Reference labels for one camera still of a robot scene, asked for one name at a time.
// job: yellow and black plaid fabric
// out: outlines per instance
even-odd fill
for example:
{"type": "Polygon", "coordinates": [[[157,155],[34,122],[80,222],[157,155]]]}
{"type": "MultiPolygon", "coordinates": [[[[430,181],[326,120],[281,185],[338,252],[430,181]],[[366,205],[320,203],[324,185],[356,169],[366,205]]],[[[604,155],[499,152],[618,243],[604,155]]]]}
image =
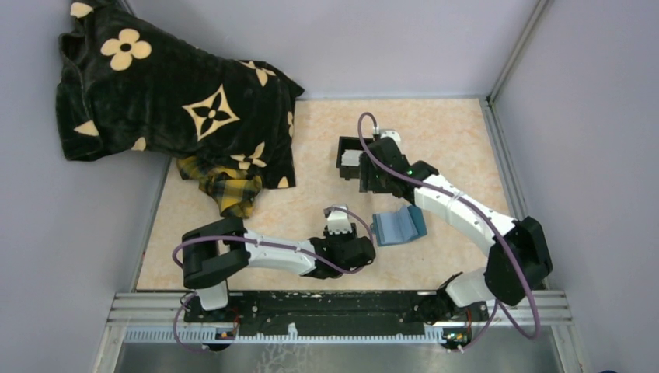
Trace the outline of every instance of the yellow and black plaid fabric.
{"type": "Polygon", "coordinates": [[[254,198],[263,189],[261,176],[215,166],[196,156],[177,159],[176,166],[184,180],[199,181],[199,190],[215,200],[225,218],[248,218],[254,210],[254,198]]]}

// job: blue cloth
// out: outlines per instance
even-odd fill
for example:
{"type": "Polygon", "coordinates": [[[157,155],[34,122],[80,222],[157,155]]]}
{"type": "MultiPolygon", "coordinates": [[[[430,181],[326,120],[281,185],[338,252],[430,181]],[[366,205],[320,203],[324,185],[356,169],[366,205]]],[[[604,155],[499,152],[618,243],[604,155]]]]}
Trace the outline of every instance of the blue cloth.
{"type": "Polygon", "coordinates": [[[427,235],[424,213],[416,206],[396,212],[373,214],[373,232],[378,246],[400,245],[427,235]]]}

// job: gray floor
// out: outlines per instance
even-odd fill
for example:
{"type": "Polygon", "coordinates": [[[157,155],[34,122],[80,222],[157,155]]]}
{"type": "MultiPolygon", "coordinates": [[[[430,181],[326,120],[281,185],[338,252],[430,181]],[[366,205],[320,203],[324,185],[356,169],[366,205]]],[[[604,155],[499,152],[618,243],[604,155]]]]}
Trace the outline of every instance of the gray floor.
{"type": "Polygon", "coordinates": [[[125,344],[117,373],[170,372],[557,372],[549,328],[537,341],[492,328],[464,355],[426,345],[236,345],[218,354],[191,354],[175,344],[125,344]]]}

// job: wall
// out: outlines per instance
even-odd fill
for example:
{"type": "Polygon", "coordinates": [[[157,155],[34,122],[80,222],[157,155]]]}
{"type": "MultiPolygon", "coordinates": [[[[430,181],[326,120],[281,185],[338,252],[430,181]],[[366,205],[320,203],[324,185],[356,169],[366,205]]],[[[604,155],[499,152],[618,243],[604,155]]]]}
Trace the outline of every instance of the wall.
{"type": "Polygon", "coordinates": [[[555,2],[496,109],[596,371],[657,371],[659,2],[555,2]]]}
{"type": "Polygon", "coordinates": [[[135,14],[227,58],[265,60],[306,97],[489,93],[535,0],[129,0],[135,14]]]}
{"type": "Polygon", "coordinates": [[[113,293],[127,290],[165,159],[66,162],[55,124],[67,0],[0,12],[0,361],[3,372],[90,371],[113,293]]]}

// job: wooden table surface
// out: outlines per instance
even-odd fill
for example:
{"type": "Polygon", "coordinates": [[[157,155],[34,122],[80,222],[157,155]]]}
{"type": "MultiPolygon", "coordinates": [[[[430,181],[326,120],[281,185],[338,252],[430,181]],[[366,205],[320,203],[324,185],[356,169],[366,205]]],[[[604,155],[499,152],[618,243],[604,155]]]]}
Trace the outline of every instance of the wooden table surface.
{"type": "MultiPolygon", "coordinates": [[[[382,129],[397,130],[410,163],[424,160],[466,193],[507,214],[503,188],[477,99],[300,101],[295,113],[293,154],[297,186],[265,190],[256,199],[248,229],[283,239],[322,237],[323,208],[347,204],[367,221],[396,211],[404,200],[359,193],[358,180],[346,181],[335,167],[339,136],[357,136],[357,119],[371,111],[382,129]]],[[[371,122],[364,122],[370,134],[371,122]]],[[[420,290],[436,289],[459,271],[486,263],[465,236],[424,212],[428,235],[401,246],[376,248],[377,258],[354,275],[317,280],[277,270],[246,268],[228,280],[232,290],[420,290]]],[[[182,271],[171,260],[181,235],[219,219],[217,205],[181,180],[174,163],[162,192],[138,289],[183,289],[182,271]]],[[[364,229],[357,224],[360,235],[364,229]]]]}

